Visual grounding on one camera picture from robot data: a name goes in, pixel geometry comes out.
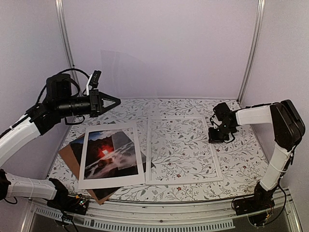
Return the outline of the white picture frame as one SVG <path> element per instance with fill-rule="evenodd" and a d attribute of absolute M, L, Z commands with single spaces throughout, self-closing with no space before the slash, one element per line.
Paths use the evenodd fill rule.
<path fill-rule="evenodd" d="M 147 129 L 147 185 L 221 181 L 214 145 L 203 116 L 151 116 Z"/>

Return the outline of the white mat with clear sheet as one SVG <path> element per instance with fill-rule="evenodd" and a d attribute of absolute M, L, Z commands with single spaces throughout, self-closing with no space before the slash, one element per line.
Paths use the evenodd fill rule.
<path fill-rule="evenodd" d="M 88 127 L 79 171 L 79 189 L 115 188 L 145 183 L 135 121 Z"/>

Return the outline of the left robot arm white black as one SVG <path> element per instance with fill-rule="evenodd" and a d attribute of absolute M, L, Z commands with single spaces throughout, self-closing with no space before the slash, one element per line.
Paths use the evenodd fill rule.
<path fill-rule="evenodd" d="M 47 78 L 41 91 L 46 94 L 45 98 L 37 99 L 17 122 L 0 135 L 1 165 L 62 120 L 69 125 L 68 117 L 98 117 L 120 105 L 119 98 L 98 90 L 101 71 L 95 70 L 91 75 L 85 75 L 87 83 L 84 94 L 80 93 L 80 86 L 71 78 L 69 71 L 66 69 Z M 62 210 L 72 205 L 67 188 L 57 179 L 31 179 L 1 170 L 0 198 L 6 200 L 10 197 L 42 198 L 53 201 Z"/>

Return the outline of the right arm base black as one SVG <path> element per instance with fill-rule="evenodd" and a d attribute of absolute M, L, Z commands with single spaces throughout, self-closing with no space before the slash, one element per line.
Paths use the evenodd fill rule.
<path fill-rule="evenodd" d="M 248 221 L 255 227 L 265 226 L 269 222 L 274 206 L 273 195 L 239 197 L 234 198 L 231 203 L 237 216 L 254 213 L 248 217 Z"/>

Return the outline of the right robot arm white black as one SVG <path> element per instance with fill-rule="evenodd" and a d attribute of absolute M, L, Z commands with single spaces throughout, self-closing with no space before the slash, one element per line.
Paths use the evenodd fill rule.
<path fill-rule="evenodd" d="M 208 129 L 210 144 L 230 143 L 237 128 L 246 125 L 268 125 L 272 129 L 273 153 L 264 176 L 254 188 L 253 196 L 232 203 L 238 215 L 274 207 L 273 194 L 281 178 L 293 163 L 295 149 L 305 134 L 305 124 L 290 99 L 231 110 L 226 102 L 213 108 Z"/>

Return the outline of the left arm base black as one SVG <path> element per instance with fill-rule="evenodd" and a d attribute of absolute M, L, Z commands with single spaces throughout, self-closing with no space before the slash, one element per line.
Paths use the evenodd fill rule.
<path fill-rule="evenodd" d="M 53 200 L 47 200 L 47 206 L 58 209 L 61 212 L 69 212 L 79 215 L 86 215 L 89 207 L 89 200 L 81 194 L 75 196 L 57 196 Z"/>

